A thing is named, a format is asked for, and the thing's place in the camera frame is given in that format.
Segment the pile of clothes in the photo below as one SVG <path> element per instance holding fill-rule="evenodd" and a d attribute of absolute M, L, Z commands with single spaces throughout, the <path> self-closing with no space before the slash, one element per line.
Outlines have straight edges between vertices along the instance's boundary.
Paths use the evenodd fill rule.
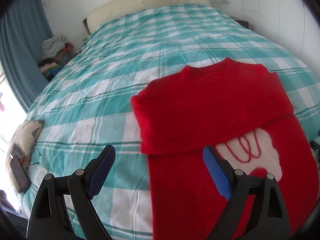
<path fill-rule="evenodd" d="M 64 35 L 53 36 L 42 42 L 42 59 L 37 65 L 48 82 L 71 60 L 72 50 L 73 45 Z"/>

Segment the white wardrobe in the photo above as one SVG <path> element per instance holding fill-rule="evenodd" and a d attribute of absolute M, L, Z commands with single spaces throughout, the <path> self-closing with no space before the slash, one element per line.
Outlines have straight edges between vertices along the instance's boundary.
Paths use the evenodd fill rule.
<path fill-rule="evenodd" d="M 319 25 L 302 0 L 242 0 L 253 31 L 319 67 Z"/>

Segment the cream padded headboard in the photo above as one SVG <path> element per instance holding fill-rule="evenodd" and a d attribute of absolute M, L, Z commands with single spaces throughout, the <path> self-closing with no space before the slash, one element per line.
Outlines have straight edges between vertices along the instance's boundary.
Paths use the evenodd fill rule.
<path fill-rule="evenodd" d="M 198 4 L 210 6 L 210 0 L 114 0 L 90 12 L 83 20 L 88 34 L 93 33 L 100 25 L 121 16 L 150 8 L 174 4 Z"/>

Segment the teal white plaid bedsheet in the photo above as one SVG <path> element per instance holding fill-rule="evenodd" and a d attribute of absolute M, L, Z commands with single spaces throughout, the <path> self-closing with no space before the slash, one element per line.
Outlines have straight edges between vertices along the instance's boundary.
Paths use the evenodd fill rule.
<path fill-rule="evenodd" d="M 114 239 L 152 239 L 147 159 L 130 98 L 186 65 L 227 57 L 277 73 L 306 137 L 315 139 L 319 79 L 300 59 L 211 7 L 143 10 L 101 25 L 29 109 L 27 120 L 43 120 L 44 127 L 31 156 L 23 212 L 30 215 L 47 173 L 69 175 L 111 144 L 116 161 L 93 205 Z"/>

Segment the beige patterned pillow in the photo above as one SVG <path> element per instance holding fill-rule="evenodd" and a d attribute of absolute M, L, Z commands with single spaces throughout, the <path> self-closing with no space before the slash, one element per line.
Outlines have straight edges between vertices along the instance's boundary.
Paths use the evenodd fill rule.
<path fill-rule="evenodd" d="M 34 151 L 37 140 L 40 137 L 43 126 L 43 120 L 25 121 L 17 127 L 9 143 L 5 168 L 9 174 L 11 184 L 17 193 L 20 193 L 22 190 L 20 189 L 10 167 L 11 160 L 15 155 L 14 148 L 16 147 L 18 149 L 18 158 L 20 159 L 20 163 L 25 172 L 27 172 L 31 161 L 31 155 Z"/>

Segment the black smartphone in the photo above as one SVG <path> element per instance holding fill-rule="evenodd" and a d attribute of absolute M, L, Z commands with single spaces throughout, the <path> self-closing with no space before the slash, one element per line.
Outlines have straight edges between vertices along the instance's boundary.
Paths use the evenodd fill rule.
<path fill-rule="evenodd" d="M 10 162 L 10 167 L 12 169 L 13 175 L 18 183 L 18 186 L 20 187 L 20 190 L 23 193 L 26 193 L 29 187 L 31 186 L 31 181 L 25 172 L 24 168 L 21 165 L 21 162 L 18 158 L 18 156 L 14 156 L 13 159 Z"/>

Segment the red sweater with white rabbit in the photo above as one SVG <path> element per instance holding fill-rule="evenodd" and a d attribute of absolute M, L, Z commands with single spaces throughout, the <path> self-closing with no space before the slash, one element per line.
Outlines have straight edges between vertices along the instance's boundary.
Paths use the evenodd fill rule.
<path fill-rule="evenodd" d="M 204 164 L 206 146 L 248 175 L 275 176 L 291 232 L 315 207 L 315 159 L 279 77 L 263 65 L 185 66 L 131 104 L 148 158 L 154 239 L 205 239 L 221 216 L 227 199 Z"/>

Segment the dark bedside table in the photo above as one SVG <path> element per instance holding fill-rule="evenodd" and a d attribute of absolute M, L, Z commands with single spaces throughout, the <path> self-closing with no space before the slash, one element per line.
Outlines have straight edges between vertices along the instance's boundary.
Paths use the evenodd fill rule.
<path fill-rule="evenodd" d="M 248 21 L 239 19 L 239 18 L 237 18 L 237 17 L 232 17 L 232 19 L 233 19 L 235 22 L 237 22 L 238 24 L 240 24 L 241 26 L 243 26 L 244 28 L 249 29 L 249 22 L 248 22 Z"/>

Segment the blue curtain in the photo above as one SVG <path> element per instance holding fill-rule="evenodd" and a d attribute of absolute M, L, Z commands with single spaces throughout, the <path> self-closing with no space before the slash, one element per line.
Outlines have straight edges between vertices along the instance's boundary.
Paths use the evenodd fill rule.
<path fill-rule="evenodd" d="M 41 0 L 14 0 L 1 18 L 1 65 L 25 112 L 48 85 L 37 64 L 52 36 Z"/>

